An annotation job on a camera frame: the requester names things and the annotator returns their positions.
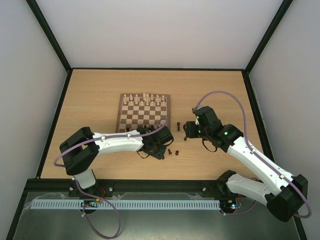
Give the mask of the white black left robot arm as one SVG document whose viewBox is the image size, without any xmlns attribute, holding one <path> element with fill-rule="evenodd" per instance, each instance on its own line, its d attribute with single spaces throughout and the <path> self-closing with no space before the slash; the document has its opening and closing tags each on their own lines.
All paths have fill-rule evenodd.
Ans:
<svg viewBox="0 0 320 240">
<path fill-rule="evenodd" d="M 98 185 L 91 169 L 96 157 L 116 152 L 143 152 L 147 157 L 161 160 L 173 141 L 166 125 L 159 128 L 143 125 L 111 134 L 92 132 L 89 127 L 82 127 L 59 146 L 60 155 L 53 164 L 64 168 L 67 175 L 77 180 L 83 192 L 103 196 L 106 191 Z"/>
</svg>

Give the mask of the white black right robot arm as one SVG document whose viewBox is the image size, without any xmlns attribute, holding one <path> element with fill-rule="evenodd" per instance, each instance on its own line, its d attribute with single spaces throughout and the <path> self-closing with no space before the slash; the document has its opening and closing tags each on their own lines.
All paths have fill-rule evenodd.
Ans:
<svg viewBox="0 0 320 240">
<path fill-rule="evenodd" d="M 308 180 L 301 174 L 294 176 L 277 166 L 257 150 L 234 125 L 202 127 L 196 121 L 183 125 L 187 138 L 201 138 L 216 148 L 233 156 L 250 169 L 259 182 L 237 173 L 218 183 L 218 191 L 229 196 L 231 193 L 249 197 L 267 207 L 278 220 L 287 222 L 305 203 L 308 196 Z"/>
</svg>

